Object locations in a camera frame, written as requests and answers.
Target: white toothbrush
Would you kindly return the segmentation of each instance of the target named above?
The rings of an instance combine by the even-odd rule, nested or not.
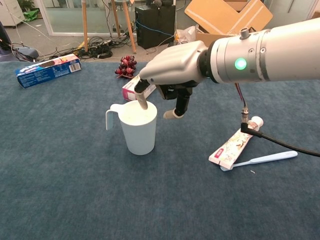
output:
[[[280,152],[280,153],[276,153],[268,156],[253,158],[249,161],[236,163],[236,164],[233,164],[230,169],[225,168],[223,166],[220,166],[220,168],[222,171],[229,171],[229,170],[232,170],[234,167],[250,165],[250,164],[261,164],[261,163],[282,160],[282,159],[289,159],[289,158],[296,157],[297,155],[298,153],[296,151],[284,151],[284,152]]]

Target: robotic arm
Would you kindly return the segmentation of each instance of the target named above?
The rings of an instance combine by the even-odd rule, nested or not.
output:
[[[156,85],[163,99],[177,99],[166,119],[182,118],[192,89],[205,79],[215,83],[320,80],[320,18],[221,38],[207,48],[202,41],[172,46],[151,60],[135,86],[147,108],[143,91]]]

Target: green object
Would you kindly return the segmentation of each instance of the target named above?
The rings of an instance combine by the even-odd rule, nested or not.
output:
[[[23,13],[25,22],[31,22],[33,20],[36,20],[38,18],[39,9],[34,11],[26,11]]]
[[[243,70],[247,67],[247,61],[243,57],[240,57],[237,60],[235,60],[234,66],[238,70]]]

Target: white cabinet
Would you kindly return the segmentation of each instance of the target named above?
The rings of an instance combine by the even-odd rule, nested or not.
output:
[[[17,0],[0,0],[0,21],[2,25],[15,26],[24,20],[24,14]]]

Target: blue box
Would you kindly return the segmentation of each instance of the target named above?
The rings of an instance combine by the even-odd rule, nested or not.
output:
[[[74,54],[69,54],[17,69],[15,74],[19,84],[26,89],[81,69],[79,58]]]

